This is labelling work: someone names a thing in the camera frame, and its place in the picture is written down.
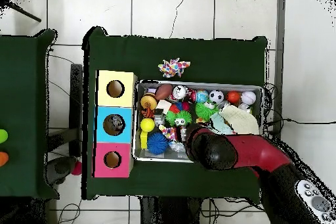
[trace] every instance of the blue box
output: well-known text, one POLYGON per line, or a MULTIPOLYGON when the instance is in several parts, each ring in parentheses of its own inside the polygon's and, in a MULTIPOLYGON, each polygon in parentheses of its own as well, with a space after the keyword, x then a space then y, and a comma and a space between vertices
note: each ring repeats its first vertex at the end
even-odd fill
POLYGON ((98 143, 99 142, 131 143, 132 108, 98 106, 96 134, 97 134, 96 141, 98 143), (119 135, 116 135, 116 136, 107 134, 103 127, 105 118, 111 114, 120 115, 125 122, 125 128, 119 135))

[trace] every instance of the blue spiky ball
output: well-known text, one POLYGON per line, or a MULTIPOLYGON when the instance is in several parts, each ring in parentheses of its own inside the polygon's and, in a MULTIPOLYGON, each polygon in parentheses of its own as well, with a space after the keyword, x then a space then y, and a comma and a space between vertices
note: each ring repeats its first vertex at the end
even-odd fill
POLYGON ((162 154, 168 147, 168 139, 160 133, 153 133, 147 139, 147 149, 152 154, 162 154))

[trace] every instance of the pink box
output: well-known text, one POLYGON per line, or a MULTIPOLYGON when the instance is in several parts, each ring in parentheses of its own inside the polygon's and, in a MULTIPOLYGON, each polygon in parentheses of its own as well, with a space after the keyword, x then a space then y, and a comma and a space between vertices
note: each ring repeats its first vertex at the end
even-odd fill
POLYGON ((97 143, 94 160, 93 177, 96 178, 128 178, 133 166, 131 156, 131 144, 127 143, 97 143), (121 156, 120 165, 109 168, 104 163, 104 157, 108 152, 116 151, 121 156))

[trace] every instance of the gray bin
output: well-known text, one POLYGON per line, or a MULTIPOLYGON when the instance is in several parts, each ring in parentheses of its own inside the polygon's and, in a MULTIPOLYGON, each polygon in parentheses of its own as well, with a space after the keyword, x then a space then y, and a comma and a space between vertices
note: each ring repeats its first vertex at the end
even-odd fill
MULTIPOLYGON (((207 92, 212 90, 220 90, 224 93, 224 96, 229 91, 252 91, 256 94, 256 101, 253 104, 252 115, 256 117, 259 124, 259 133, 263 133, 263 106, 264 106, 264 89, 259 86, 248 86, 248 85, 229 85, 229 84, 209 84, 209 83, 194 83, 194 82, 179 82, 179 81, 156 81, 156 80, 140 80, 137 82, 135 89, 135 104, 136 110, 133 112, 133 143, 132 143, 132 153, 133 158, 142 161, 160 161, 160 162, 192 162, 188 159, 185 152, 175 152, 168 147, 168 149, 160 155, 151 154, 148 150, 141 149, 140 144, 140 122, 144 118, 141 114, 143 109, 140 104, 142 96, 145 94, 147 88, 158 88, 160 85, 170 83, 174 86, 184 85, 191 89, 205 89, 207 92)), ((191 113, 194 114, 195 104, 191 104, 191 113)), ((193 122, 196 120, 195 115, 192 116, 193 122)), ((155 127, 151 133, 160 132, 160 130, 155 127)))

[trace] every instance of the round hole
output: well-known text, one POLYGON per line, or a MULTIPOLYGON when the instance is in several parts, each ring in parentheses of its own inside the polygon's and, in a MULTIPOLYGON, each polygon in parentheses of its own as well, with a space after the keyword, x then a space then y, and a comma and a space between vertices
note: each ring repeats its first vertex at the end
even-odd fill
POLYGON ((109 168, 116 168, 121 163, 121 156, 118 152, 108 152, 104 156, 104 163, 109 168))
POLYGON ((113 80, 106 86, 106 92, 113 98, 121 97, 124 91, 125 87, 119 80, 113 80))
POLYGON ((120 115, 108 115, 104 120, 103 128, 107 134, 117 136, 125 129, 125 121, 120 115))

